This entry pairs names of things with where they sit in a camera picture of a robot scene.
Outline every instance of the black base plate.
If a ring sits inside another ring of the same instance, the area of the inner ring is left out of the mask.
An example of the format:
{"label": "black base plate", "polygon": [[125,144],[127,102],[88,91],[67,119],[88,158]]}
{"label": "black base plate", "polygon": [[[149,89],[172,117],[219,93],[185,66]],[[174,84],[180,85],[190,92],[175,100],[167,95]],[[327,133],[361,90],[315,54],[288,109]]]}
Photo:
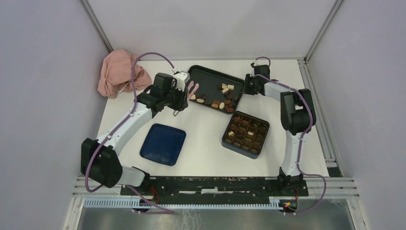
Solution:
{"label": "black base plate", "polygon": [[[269,196],[309,196],[306,181],[301,184],[280,188],[276,178],[269,177],[166,177],[156,176],[144,180],[137,190],[152,196],[151,187],[159,193],[159,204],[269,204]],[[217,189],[219,192],[233,193],[204,193],[202,189]],[[135,196],[129,188],[122,188],[121,195]]]}

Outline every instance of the black tray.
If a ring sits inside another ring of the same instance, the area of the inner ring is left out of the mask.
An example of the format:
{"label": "black tray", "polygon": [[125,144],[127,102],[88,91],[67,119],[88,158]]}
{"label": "black tray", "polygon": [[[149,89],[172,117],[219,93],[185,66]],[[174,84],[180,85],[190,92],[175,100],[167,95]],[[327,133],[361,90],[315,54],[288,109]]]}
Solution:
{"label": "black tray", "polygon": [[[221,145],[244,156],[256,159],[261,154],[268,130],[269,122],[236,111],[221,138]],[[234,132],[233,136],[228,135],[230,131]]]}
{"label": "black tray", "polygon": [[[224,102],[227,98],[226,96],[217,89],[217,86],[224,83],[226,85],[234,85],[234,90],[231,91],[232,95],[238,96],[236,101],[233,101],[235,104],[234,111],[237,109],[238,103],[241,99],[243,89],[244,89],[244,80],[240,78],[233,77],[231,75],[221,73],[219,71],[209,69],[203,66],[194,65],[191,66],[188,70],[190,75],[190,80],[186,83],[189,85],[190,81],[194,81],[194,83],[199,83],[199,89],[196,91],[196,96],[205,94],[206,99],[213,102],[214,100],[218,100],[220,102]],[[211,105],[206,105],[203,103],[198,103],[196,100],[192,101],[197,104],[201,104],[203,106],[218,110],[225,114],[232,114],[233,112],[228,113],[226,109],[216,109],[211,107]]]}

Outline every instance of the metal floor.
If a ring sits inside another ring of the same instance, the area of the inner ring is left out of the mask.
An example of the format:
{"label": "metal floor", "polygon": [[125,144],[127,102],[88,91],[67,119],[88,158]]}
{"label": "metal floor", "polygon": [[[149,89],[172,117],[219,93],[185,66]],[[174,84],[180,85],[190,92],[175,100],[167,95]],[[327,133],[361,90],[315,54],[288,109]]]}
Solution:
{"label": "metal floor", "polygon": [[[314,204],[299,200],[299,210]],[[84,208],[79,230],[353,230],[346,200],[323,200],[297,216],[275,210],[178,209],[175,215],[139,215],[124,208]]]}

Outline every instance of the cable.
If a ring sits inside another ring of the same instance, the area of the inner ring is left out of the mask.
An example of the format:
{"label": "cable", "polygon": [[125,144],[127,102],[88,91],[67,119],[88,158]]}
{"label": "cable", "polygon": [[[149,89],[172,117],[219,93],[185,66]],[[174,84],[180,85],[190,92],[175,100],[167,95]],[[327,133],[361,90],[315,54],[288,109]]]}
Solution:
{"label": "cable", "polygon": [[319,200],[316,202],[315,205],[313,205],[312,207],[307,208],[307,209],[305,209],[305,210],[295,212],[295,214],[308,212],[308,211],[310,211],[310,210],[312,210],[312,209],[314,209],[314,208],[316,208],[317,206],[320,205],[321,201],[322,201],[323,198],[324,198],[324,195],[326,194],[326,190],[327,190],[327,181],[326,181],[326,179],[325,179],[322,175],[320,175],[320,174],[307,174],[307,173],[305,173],[305,172],[302,171],[302,169],[300,168],[300,165],[299,165],[300,156],[302,155],[303,137],[305,136],[305,134],[306,134],[306,133],[312,128],[312,126],[313,126],[312,111],[310,110],[310,107],[309,107],[309,105],[307,104],[307,102],[306,102],[306,100],[304,99],[304,97],[299,93],[299,91],[298,91],[297,89],[291,88],[291,87],[289,87],[289,86],[287,86],[287,85],[285,85],[285,84],[282,84],[282,83],[280,83],[280,82],[278,82],[278,81],[270,80],[270,79],[266,78],[265,76],[262,76],[261,74],[256,74],[256,75],[254,75],[254,77],[256,77],[256,76],[262,77],[263,79],[265,79],[265,80],[267,80],[267,81],[269,81],[269,82],[271,82],[271,83],[273,83],[273,84],[280,85],[280,86],[282,86],[282,87],[284,87],[284,88],[286,88],[286,89],[288,89],[288,90],[294,91],[294,92],[299,96],[300,100],[302,100],[303,105],[305,106],[305,108],[306,108],[306,110],[307,110],[307,113],[308,113],[309,116],[310,116],[310,123],[309,123],[309,126],[308,126],[307,129],[300,135],[299,151],[298,151],[298,154],[297,154],[296,166],[297,166],[297,170],[298,170],[301,174],[303,174],[304,176],[306,176],[306,177],[320,177],[320,178],[323,180],[323,182],[324,182],[324,188],[323,188],[323,193],[321,194]]}
{"label": "cable", "polygon": [[257,57],[255,60],[259,60],[259,59],[267,59],[269,62],[268,66],[271,67],[271,60],[269,59],[269,57],[261,56],[261,57]]}
{"label": "cable", "polygon": [[127,82],[127,84],[125,84],[125,86],[122,89],[120,89],[117,93],[122,93],[128,84],[130,84],[130,82]]}
{"label": "cable", "polygon": [[[87,190],[89,193],[96,192],[96,191],[99,190],[101,187],[103,187],[103,185],[101,184],[101,185],[97,186],[95,189],[90,189],[90,188],[89,188],[89,173],[90,173],[91,165],[93,164],[93,161],[94,161],[94,159],[96,158],[96,156],[97,156],[97,154],[99,153],[99,151],[100,151],[100,149],[102,148],[102,146],[104,146],[104,144],[109,140],[109,137],[111,137],[111,136],[131,117],[131,115],[135,112],[135,110],[136,110],[136,108],[137,108],[137,92],[135,91],[135,82],[134,82],[135,66],[136,66],[137,62],[138,62],[142,57],[144,57],[144,56],[146,56],[146,55],[150,55],[150,54],[158,55],[158,56],[164,58],[164,59],[170,64],[170,66],[172,67],[172,69],[175,69],[175,67],[173,66],[172,62],[169,61],[169,59],[167,59],[165,56],[163,56],[163,55],[160,54],[160,53],[147,52],[147,53],[141,54],[140,56],[138,56],[138,57],[135,59],[135,61],[134,61],[134,63],[133,63],[133,66],[131,67],[131,84],[132,84],[132,86],[133,86],[133,92],[134,92],[134,106],[133,106],[133,108],[131,109],[130,114],[127,115],[127,116],[110,132],[110,134],[109,134],[103,141],[101,141],[101,143],[100,143],[99,146],[96,148],[96,150],[94,151],[93,155],[91,156],[90,161],[89,161],[89,164],[88,164],[88,166],[87,166],[87,168],[86,168],[86,173],[85,173],[85,187],[86,187],[86,190]],[[133,192],[135,192],[137,195],[139,195],[147,204],[150,204],[150,205],[152,205],[152,206],[154,206],[154,207],[157,207],[157,208],[159,208],[159,209],[161,209],[161,210],[164,210],[164,212],[152,212],[151,214],[173,214],[173,213],[174,213],[174,211],[172,211],[172,210],[165,209],[165,208],[161,208],[161,207],[155,205],[154,203],[150,202],[149,200],[145,199],[145,197],[143,197],[143,196],[142,196],[134,187],[132,187],[131,185],[126,185],[126,186],[128,186]]]}
{"label": "cable", "polygon": [[141,199],[143,199],[145,201],[145,203],[154,206],[160,210],[162,210],[162,212],[138,212],[139,214],[174,214],[175,211],[173,210],[169,210],[163,207],[160,207],[154,203],[152,203],[151,201],[147,200],[143,195],[141,195],[134,187],[132,187],[131,185],[126,185],[126,187],[128,187],[129,189],[131,189],[135,194],[137,194],[137,196],[141,197]]}

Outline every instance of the metal frame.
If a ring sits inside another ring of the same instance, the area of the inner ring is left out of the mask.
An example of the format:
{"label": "metal frame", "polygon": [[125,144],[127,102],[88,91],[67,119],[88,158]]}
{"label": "metal frame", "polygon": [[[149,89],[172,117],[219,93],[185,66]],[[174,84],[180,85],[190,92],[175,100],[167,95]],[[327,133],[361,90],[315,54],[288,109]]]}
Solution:
{"label": "metal frame", "polygon": [[102,26],[100,25],[99,20],[97,19],[96,15],[94,14],[93,9],[91,8],[88,0],[80,0],[82,3],[83,9],[85,10],[86,14],[88,15],[94,29],[96,30],[97,34],[99,35],[101,41],[103,42],[104,46],[106,47],[107,51],[111,53],[113,51],[113,47],[110,44],[109,39],[106,36]]}
{"label": "metal frame", "polygon": [[309,71],[308,64],[305,62],[304,59],[297,60],[297,63],[299,65],[300,73],[302,74],[304,86],[310,89],[310,91],[312,92],[313,103],[315,104],[317,116],[316,128],[321,148],[323,150],[324,158],[326,160],[326,166],[327,168],[338,167],[342,176],[345,176],[341,167],[339,156],[337,154],[337,148],[334,145],[332,135],[328,128],[323,106],[318,98],[316,86]]}
{"label": "metal frame", "polygon": [[[94,193],[88,193],[85,188],[84,176],[77,178],[69,210],[63,229],[75,230],[79,225],[79,219],[84,207],[108,207],[108,208],[137,208],[139,207],[138,196],[120,195],[121,185],[113,188],[101,188]],[[356,230],[365,230],[365,223],[360,209],[360,196],[352,178],[327,177],[327,190],[324,199],[346,199],[350,207],[350,213]],[[324,189],[323,180],[320,178],[306,179],[309,196],[301,196],[299,199],[317,200]],[[90,180],[89,187],[95,188],[98,185],[96,181]],[[274,209],[277,210],[276,204],[279,200],[294,199],[294,197],[269,197],[269,205],[183,205],[171,206],[175,209]]]}
{"label": "metal frame", "polygon": [[312,57],[318,43],[320,42],[321,38],[323,38],[324,33],[326,32],[327,28],[330,26],[331,21],[333,20],[334,16],[336,16],[337,11],[339,10],[340,6],[342,5],[344,0],[336,0],[333,7],[331,8],[330,12],[327,15],[326,20],[324,21],[323,25],[321,26],[320,30],[317,33],[315,40],[313,41],[312,45],[310,46],[309,51],[306,54],[304,60],[308,62]]}

